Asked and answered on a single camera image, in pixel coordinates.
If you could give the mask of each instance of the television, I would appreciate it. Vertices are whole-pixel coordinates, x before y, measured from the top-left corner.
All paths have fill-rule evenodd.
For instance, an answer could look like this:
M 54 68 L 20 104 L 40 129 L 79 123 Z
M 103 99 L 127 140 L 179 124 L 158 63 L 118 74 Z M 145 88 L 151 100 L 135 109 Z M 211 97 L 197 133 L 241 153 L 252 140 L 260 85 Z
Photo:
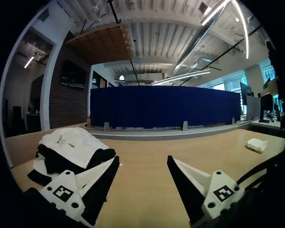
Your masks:
M 71 61 L 65 61 L 62 74 L 61 84 L 75 89 L 84 89 L 86 85 L 87 71 Z

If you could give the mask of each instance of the white t-shirt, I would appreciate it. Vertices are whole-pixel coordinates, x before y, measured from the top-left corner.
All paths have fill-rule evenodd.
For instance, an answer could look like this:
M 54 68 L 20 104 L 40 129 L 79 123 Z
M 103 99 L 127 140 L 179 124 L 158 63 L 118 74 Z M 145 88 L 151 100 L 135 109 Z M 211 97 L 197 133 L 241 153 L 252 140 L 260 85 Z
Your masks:
M 79 127 L 62 128 L 44 135 L 39 144 L 56 151 L 74 164 L 86 168 L 98 149 L 108 149 L 97 138 Z

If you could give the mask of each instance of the blue fabric divider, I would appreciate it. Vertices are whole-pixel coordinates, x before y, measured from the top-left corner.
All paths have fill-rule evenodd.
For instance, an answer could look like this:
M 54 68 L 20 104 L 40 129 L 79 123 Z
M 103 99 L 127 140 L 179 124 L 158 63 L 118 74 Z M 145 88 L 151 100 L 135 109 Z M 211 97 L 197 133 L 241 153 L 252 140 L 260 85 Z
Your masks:
M 91 89 L 92 126 L 178 127 L 240 120 L 240 94 L 186 86 L 125 86 Z

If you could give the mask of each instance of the folded white cloth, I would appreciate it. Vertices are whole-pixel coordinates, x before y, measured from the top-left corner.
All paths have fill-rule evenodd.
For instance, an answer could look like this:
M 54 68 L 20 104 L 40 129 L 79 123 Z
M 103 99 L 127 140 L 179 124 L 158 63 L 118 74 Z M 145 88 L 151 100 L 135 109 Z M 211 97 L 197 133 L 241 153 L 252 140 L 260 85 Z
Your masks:
M 108 149 L 97 138 L 79 127 L 62 128 L 44 135 L 39 144 L 56 151 L 74 164 L 86 168 L 98 149 Z
M 267 142 L 268 142 L 268 140 L 262 141 L 260 139 L 253 138 L 253 139 L 250 139 L 246 142 L 246 147 L 261 154 L 266 149 Z

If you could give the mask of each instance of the ceiling light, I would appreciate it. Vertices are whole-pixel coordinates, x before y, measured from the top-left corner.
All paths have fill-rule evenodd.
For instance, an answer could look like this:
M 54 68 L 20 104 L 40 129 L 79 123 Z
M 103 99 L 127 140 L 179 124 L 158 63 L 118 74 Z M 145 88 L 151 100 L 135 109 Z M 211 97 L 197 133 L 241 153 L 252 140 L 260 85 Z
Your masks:
M 245 41 L 246 41 L 246 59 L 248 59 L 249 45 L 248 45 L 248 32 L 247 32 L 246 22 L 245 22 L 243 13 L 241 11 L 241 8 L 240 8 L 239 4 L 236 2 L 236 0 L 232 0 L 232 4 L 234 5 L 235 9 L 237 10 L 238 14 L 240 15 L 241 21 L 243 23 L 244 32 L 245 32 Z
M 208 8 L 206 9 L 206 11 L 204 12 L 204 16 L 205 16 L 207 13 L 209 13 L 209 11 L 210 11 L 211 9 L 212 9 L 211 7 L 208 7 Z
M 167 79 L 164 79 L 164 80 L 160 80 L 158 82 L 153 82 L 153 83 L 151 83 L 151 85 L 152 86 L 160 85 L 160 84 L 163 84 L 163 83 L 166 83 L 166 82 L 172 82 L 172 81 L 180 80 L 180 79 L 183 79 L 183 78 L 194 77 L 194 76 L 197 76 L 197 75 L 209 74 L 209 73 L 210 73 L 210 71 L 208 69 L 207 70 L 196 71 L 196 72 L 193 72 L 193 73 L 182 74 L 182 75 L 179 75 L 179 76 L 175 76 L 175 77 L 167 78 Z
M 203 58 L 203 60 L 206 61 L 206 62 L 212 62 L 212 60 L 208 59 L 208 58 Z
M 34 57 L 31 57 L 30 60 L 27 62 L 24 68 L 27 68 L 27 66 L 31 63 L 31 61 L 34 59 Z
M 213 18 L 214 15 L 216 15 L 216 13 L 222 9 L 223 7 L 226 6 L 226 4 L 228 2 L 230 2 L 231 0 L 219 0 L 212 8 L 210 8 L 209 12 L 208 12 L 208 15 L 204 16 L 202 19 L 201 19 L 201 24 L 202 26 L 204 26 L 205 24 L 207 24 L 208 21 L 210 21 L 211 18 Z

